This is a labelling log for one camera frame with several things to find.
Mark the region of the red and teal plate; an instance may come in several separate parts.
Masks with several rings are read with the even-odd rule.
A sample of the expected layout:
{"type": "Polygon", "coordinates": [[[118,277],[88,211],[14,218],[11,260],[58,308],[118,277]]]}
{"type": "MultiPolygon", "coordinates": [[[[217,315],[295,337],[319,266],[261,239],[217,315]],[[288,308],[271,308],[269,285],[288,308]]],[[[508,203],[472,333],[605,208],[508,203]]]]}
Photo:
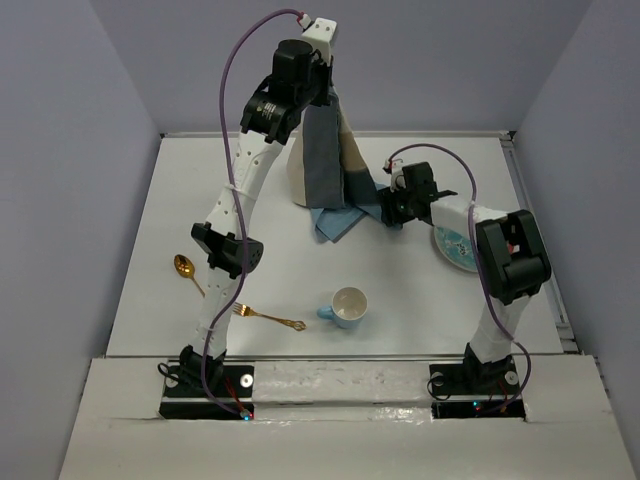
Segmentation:
{"type": "Polygon", "coordinates": [[[471,242],[463,235],[444,227],[433,228],[433,239],[440,254],[454,267],[477,274],[471,242]]]}

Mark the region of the striped cloth placemat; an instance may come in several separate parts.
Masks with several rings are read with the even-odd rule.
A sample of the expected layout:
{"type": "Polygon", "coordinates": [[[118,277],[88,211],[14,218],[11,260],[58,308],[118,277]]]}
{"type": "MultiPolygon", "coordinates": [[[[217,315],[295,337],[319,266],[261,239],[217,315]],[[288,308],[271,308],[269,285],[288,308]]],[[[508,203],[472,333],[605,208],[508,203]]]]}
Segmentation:
{"type": "Polygon", "coordinates": [[[338,242],[361,219],[381,219],[378,191],[335,89],[310,106],[286,165],[291,200],[310,211],[318,242],[338,242]]]}

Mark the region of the light blue mug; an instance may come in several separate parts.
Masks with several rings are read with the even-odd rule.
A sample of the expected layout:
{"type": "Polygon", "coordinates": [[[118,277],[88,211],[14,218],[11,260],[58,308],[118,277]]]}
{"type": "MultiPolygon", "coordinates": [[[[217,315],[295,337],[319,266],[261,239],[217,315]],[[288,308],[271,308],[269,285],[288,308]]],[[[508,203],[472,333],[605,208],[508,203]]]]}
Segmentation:
{"type": "Polygon", "coordinates": [[[350,330],[360,325],[367,310],[367,296],[358,288],[345,287],[334,293],[329,305],[318,308],[316,316],[350,330]]]}

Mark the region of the gold fork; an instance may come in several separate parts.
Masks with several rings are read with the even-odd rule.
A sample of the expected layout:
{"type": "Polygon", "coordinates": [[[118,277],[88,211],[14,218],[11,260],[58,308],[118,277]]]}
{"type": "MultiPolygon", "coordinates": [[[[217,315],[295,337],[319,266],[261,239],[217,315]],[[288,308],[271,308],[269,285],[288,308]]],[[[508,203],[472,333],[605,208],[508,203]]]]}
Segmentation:
{"type": "Polygon", "coordinates": [[[259,318],[264,318],[270,321],[274,321],[279,324],[285,325],[288,328],[294,329],[297,332],[302,332],[307,329],[307,325],[303,321],[289,320],[285,318],[264,314],[256,311],[255,309],[249,307],[248,305],[241,304],[241,303],[234,303],[232,307],[232,311],[235,315],[238,315],[241,317],[259,317],[259,318]]]}

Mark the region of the gold spoon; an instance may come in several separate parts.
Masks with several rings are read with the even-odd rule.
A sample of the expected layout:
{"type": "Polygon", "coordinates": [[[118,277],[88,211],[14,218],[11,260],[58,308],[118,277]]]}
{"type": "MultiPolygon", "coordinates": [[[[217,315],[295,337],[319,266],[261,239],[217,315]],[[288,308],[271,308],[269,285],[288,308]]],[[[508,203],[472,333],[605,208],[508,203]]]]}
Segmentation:
{"type": "Polygon", "coordinates": [[[182,254],[176,254],[173,258],[175,271],[185,279],[190,280],[202,297],[206,295],[205,290],[201,287],[195,277],[195,266],[193,262],[182,254]]]}

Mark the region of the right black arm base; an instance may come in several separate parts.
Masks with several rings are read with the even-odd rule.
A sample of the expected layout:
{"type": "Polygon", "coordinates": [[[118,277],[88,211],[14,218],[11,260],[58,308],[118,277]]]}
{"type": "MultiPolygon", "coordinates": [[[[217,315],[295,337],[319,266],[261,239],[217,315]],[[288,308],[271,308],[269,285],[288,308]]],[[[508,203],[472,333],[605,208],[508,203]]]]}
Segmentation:
{"type": "Polygon", "coordinates": [[[520,388],[514,363],[488,380],[473,383],[461,363],[429,366],[427,393],[436,420],[478,418],[526,418],[523,400],[514,396],[520,388]]]}

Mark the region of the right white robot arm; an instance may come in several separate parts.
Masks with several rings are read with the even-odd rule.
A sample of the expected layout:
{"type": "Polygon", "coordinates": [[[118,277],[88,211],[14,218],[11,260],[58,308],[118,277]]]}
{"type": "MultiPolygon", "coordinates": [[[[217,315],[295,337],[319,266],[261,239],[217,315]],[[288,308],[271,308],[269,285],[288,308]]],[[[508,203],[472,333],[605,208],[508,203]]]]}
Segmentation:
{"type": "Polygon", "coordinates": [[[482,392],[509,371],[521,316],[551,276],[535,218],[527,210],[493,210],[453,191],[439,190],[427,162],[405,166],[400,160],[388,160],[383,170],[391,176],[390,185],[379,191],[385,225],[400,227],[420,220],[471,243],[485,306],[462,364],[445,376],[445,382],[460,382],[470,391],[482,392]]]}

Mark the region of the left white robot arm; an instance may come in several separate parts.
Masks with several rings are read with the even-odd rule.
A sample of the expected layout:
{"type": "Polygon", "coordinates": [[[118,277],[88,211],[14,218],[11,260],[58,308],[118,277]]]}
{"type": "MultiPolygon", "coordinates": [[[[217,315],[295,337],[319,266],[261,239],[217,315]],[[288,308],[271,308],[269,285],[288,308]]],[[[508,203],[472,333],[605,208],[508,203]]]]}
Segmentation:
{"type": "Polygon", "coordinates": [[[287,39],[278,44],[271,73],[246,103],[236,149],[226,149],[229,179],[212,212],[191,229],[207,256],[205,291],[195,338],[179,356],[178,375],[209,395],[221,383],[231,307],[260,262],[261,242],[248,225],[267,174],[310,105],[329,102],[333,67],[329,40],[287,39]]]}

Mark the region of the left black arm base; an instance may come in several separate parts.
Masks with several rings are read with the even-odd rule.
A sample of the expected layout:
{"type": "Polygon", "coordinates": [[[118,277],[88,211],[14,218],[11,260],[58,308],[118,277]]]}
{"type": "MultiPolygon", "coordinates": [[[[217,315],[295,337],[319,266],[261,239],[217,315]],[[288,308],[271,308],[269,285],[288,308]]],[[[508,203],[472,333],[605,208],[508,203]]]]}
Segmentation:
{"type": "Polygon", "coordinates": [[[208,387],[200,378],[179,372],[177,362],[161,362],[158,373],[163,377],[159,415],[167,420],[251,421],[255,406],[253,389],[255,367],[229,364],[215,375],[208,387]]]}

